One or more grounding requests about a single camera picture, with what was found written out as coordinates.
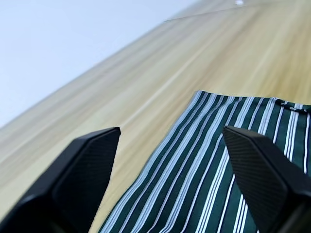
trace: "wood grain surface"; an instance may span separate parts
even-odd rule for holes
[[[307,0],[202,0],[163,22],[0,130],[0,217],[73,138],[120,126],[96,232],[196,90],[311,104],[310,36]]]

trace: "green striped fabric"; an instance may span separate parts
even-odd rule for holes
[[[277,98],[197,92],[100,232],[257,232],[222,129],[232,125],[268,136],[310,174],[308,108]]]

